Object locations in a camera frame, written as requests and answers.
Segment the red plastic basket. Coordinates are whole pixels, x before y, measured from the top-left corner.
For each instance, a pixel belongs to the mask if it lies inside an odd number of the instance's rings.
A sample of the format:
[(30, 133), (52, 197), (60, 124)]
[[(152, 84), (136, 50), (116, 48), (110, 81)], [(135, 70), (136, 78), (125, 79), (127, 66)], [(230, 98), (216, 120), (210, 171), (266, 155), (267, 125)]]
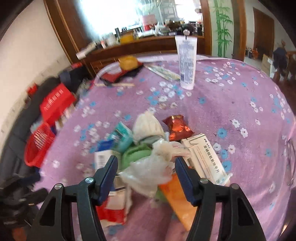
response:
[(31, 134), (25, 147), (25, 164), (29, 167), (41, 168), (48, 149), (55, 139), (55, 134), (47, 123), (41, 124)]

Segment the white medicine box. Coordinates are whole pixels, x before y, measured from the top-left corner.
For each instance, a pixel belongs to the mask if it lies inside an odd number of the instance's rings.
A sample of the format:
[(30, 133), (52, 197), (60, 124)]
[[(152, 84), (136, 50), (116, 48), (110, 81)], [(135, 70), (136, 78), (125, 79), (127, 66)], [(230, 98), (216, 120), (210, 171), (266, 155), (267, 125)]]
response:
[(226, 173), (205, 134), (201, 133), (190, 138), (184, 138), (181, 143), (191, 153), (191, 156), (186, 158), (187, 165), (194, 168), (201, 178), (207, 178), (216, 185), (230, 185), (232, 173)]

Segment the yellow bowl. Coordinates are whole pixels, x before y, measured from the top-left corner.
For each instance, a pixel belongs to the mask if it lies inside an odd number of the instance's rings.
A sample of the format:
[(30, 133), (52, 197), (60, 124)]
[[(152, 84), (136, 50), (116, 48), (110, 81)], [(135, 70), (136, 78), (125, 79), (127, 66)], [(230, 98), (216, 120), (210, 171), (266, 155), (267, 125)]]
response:
[(124, 71), (130, 71), (138, 68), (138, 60), (134, 56), (124, 56), (118, 59), (119, 66)]

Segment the brown wooden counter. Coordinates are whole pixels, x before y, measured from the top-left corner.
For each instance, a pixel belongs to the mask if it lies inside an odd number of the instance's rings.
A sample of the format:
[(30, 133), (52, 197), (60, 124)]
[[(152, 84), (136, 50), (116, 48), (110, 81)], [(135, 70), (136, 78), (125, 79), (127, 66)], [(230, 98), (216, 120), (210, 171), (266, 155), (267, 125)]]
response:
[(81, 62), (94, 77), (105, 66), (118, 61), (123, 56), (150, 56), (174, 54), (177, 52), (174, 36), (148, 37), (130, 43), (97, 49), (89, 53)]

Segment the red black pouch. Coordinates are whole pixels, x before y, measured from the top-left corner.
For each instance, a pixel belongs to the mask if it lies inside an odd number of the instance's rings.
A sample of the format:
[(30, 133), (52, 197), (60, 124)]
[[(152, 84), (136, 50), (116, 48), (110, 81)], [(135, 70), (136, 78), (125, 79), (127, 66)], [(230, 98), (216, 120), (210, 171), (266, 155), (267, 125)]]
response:
[(105, 85), (118, 83), (123, 77), (135, 77), (143, 66), (144, 64), (141, 62), (138, 62), (137, 66), (131, 70), (123, 70), (120, 66), (118, 66), (102, 73), (99, 79), (103, 81)]

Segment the black leather sofa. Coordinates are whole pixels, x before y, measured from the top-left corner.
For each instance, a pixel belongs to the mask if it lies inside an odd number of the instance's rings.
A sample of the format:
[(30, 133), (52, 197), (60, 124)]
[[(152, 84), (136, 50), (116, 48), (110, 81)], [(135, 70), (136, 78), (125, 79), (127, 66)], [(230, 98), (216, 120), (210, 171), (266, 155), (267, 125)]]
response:
[(40, 104), (60, 84), (60, 79), (50, 77), (42, 83), (31, 97), (29, 104), (21, 110), (4, 143), (1, 153), (1, 181), (14, 174), (28, 176), (34, 168), (25, 164), (25, 147), (31, 135), (30, 127), (41, 115)]

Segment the orange packet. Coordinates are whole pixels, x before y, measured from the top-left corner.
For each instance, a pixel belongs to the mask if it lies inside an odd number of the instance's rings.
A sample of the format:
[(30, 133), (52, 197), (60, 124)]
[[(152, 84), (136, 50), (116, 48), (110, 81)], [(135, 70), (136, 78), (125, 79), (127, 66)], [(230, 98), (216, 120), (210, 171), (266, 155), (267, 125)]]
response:
[(193, 207), (191, 203), (187, 201), (177, 174), (173, 173), (171, 181), (159, 185), (159, 189), (164, 194), (185, 230), (189, 231), (197, 208)]

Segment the white lotion tube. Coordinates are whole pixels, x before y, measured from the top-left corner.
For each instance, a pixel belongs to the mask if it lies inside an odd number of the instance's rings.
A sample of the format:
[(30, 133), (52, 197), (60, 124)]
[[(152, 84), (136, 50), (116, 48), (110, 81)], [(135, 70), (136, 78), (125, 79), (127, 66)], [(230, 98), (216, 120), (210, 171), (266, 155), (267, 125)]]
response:
[(197, 62), (197, 38), (175, 36), (179, 59), (180, 85), (183, 89), (193, 90)]

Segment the red white carton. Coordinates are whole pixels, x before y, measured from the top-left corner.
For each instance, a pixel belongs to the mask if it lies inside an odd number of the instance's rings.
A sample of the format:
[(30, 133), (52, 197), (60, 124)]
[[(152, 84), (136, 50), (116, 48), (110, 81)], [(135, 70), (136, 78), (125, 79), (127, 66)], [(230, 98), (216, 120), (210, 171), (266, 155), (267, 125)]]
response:
[(132, 206), (132, 189), (116, 175), (107, 199), (96, 207), (103, 228), (124, 225)]

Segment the red foil snack wrapper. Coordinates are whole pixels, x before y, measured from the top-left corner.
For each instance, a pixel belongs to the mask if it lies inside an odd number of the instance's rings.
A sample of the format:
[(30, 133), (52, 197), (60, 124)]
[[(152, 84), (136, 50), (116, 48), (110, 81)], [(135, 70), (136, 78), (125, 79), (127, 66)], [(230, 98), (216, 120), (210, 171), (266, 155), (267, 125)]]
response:
[(180, 141), (184, 138), (191, 137), (194, 132), (189, 128), (185, 122), (184, 116), (181, 114), (171, 115), (163, 120), (163, 123), (167, 125), (169, 129), (169, 141)]

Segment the blue white box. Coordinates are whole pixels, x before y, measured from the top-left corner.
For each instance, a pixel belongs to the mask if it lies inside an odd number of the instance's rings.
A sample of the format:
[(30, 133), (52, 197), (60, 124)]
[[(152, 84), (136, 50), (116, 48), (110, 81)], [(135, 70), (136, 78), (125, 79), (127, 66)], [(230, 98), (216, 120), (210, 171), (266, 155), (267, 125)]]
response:
[(114, 150), (114, 140), (102, 141), (99, 143), (97, 151), (94, 153), (95, 170), (103, 168), (111, 156), (116, 156), (118, 160), (117, 170), (121, 170), (121, 153)]

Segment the purple floral tablecloth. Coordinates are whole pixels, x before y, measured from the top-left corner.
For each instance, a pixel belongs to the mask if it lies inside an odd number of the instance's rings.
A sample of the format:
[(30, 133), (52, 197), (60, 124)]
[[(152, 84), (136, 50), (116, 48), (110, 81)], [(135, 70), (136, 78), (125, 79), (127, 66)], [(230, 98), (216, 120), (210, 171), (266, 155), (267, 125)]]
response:
[(204, 59), (195, 86), (185, 90), (146, 68), (123, 80), (127, 86), (93, 87), (58, 133), (36, 187), (78, 184), (94, 174), (94, 153), (118, 123), (133, 127), (151, 111), (158, 121), (181, 114), (204, 133), (230, 181), (254, 208), (267, 240), (282, 232), (295, 187), (295, 116), (285, 96), (263, 72), (243, 62)]

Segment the white plastic bag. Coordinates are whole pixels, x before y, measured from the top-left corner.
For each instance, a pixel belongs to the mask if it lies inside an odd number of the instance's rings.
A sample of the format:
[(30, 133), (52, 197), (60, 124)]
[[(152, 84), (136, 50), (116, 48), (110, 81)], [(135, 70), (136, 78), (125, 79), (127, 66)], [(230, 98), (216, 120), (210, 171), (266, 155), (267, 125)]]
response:
[(154, 197), (158, 186), (172, 180), (175, 159), (189, 158), (191, 153), (179, 142), (168, 142), (159, 139), (152, 144), (152, 153), (132, 162), (119, 172), (122, 181), (137, 193), (146, 197)]

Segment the teal tissue pack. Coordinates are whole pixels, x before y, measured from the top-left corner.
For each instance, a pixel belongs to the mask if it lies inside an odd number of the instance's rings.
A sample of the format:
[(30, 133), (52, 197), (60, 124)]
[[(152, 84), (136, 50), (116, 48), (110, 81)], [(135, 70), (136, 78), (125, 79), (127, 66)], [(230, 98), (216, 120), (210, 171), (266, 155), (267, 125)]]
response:
[(124, 153), (133, 143), (132, 130), (120, 121), (107, 137), (107, 140), (113, 140), (112, 150)]

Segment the green knotted towel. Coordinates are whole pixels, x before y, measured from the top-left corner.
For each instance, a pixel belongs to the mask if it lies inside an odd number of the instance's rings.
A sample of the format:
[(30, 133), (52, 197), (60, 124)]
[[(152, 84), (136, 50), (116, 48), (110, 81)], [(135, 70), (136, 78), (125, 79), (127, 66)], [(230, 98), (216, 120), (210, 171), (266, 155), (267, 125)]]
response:
[(124, 170), (130, 166), (130, 163), (141, 158), (147, 157), (152, 153), (151, 148), (146, 144), (130, 146), (121, 157), (121, 169)]

